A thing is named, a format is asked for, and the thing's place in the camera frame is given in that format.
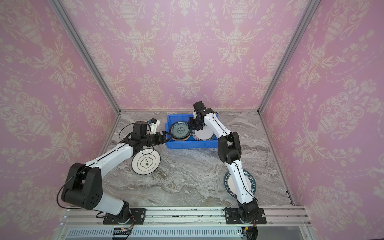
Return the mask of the small green-rim plate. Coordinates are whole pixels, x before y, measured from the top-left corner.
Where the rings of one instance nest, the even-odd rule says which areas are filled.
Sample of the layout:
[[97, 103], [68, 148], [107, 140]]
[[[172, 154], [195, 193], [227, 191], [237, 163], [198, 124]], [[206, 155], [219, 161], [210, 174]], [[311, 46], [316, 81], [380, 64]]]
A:
[[209, 128], [203, 128], [202, 130], [192, 130], [192, 136], [196, 141], [212, 141], [216, 135]]

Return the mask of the teal patterned plate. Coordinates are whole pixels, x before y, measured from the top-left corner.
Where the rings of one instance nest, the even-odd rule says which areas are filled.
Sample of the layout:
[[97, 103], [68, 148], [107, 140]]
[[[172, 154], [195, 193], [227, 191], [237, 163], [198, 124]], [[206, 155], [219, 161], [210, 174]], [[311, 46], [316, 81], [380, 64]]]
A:
[[185, 138], [186, 136], [189, 136], [192, 134], [188, 123], [185, 121], [178, 121], [172, 124], [170, 127], [170, 133], [175, 138]]

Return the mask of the white plate black flower outline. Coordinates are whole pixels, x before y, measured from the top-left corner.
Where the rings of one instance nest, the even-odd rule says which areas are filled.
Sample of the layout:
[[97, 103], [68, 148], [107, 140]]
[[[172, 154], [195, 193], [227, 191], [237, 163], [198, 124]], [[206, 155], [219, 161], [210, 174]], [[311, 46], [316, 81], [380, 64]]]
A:
[[132, 170], [138, 175], [153, 173], [161, 163], [161, 156], [154, 149], [144, 149], [137, 153], [131, 162]]

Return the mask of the large green-rim white plate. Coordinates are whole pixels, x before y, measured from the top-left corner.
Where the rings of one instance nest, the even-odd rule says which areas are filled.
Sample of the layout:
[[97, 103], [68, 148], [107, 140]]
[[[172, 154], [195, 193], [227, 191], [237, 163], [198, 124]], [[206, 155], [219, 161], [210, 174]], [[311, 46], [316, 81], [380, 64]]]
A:
[[[252, 195], [256, 193], [257, 190], [257, 184], [256, 180], [253, 177], [253, 175], [248, 172], [247, 170], [243, 170], [244, 175], [246, 177], [247, 186], [251, 190]], [[234, 198], [237, 199], [237, 190], [233, 181], [233, 178], [231, 176], [230, 171], [227, 171], [224, 177], [224, 186], [226, 191]]]

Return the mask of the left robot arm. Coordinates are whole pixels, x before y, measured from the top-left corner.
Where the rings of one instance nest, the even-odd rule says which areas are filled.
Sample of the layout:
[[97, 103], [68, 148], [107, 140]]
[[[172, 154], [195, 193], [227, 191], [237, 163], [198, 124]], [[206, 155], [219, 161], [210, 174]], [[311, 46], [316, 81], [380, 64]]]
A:
[[138, 121], [133, 129], [110, 151], [94, 160], [73, 164], [66, 182], [61, 187], [57, 201], [73, 205], [75, 209], [104, 212], [119, 224], [132, 219], [129, 203], [103, 192], [103, 178], [125, 160], [143, 152], [144, 147], [166, 144], [172, 134], [157, 131], [155, 119]]

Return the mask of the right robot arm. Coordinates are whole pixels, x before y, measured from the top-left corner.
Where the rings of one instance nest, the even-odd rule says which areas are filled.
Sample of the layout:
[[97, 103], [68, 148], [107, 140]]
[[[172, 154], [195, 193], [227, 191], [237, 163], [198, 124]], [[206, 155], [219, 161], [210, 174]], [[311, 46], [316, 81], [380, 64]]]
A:
[[254, 222], [259, 213], [259, 202], [247, 185], [241, 161], [242, 149], [239, 134], [226, 128], [218, 119], [217, 113], [211, 108], [206, 108], [201, 101], [194, 104], [189, 127], [193, 130], [208, 127], [218, 138], [218, 156], [226, 164], [232, 176], [237, 191], [239, 215], [246, 223]]

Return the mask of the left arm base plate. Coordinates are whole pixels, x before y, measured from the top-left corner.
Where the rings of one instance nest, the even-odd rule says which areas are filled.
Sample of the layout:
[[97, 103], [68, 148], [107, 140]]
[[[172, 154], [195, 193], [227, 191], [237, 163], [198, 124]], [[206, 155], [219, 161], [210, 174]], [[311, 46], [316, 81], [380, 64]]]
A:
[[119, 215], [106, 214], [104, 225], [143, 225], [147, 209], [133, 208]]

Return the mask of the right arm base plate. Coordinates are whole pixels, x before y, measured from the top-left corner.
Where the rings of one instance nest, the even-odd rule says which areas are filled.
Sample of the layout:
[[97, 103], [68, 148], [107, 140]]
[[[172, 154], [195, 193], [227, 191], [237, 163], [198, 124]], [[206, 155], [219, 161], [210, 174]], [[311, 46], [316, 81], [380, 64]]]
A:
[[240, 208], [225, 207], [222, 214], [227, 225], [266, 225], [267, 219], [264, 209], [259, 208], [255, 212], [246, 213]]

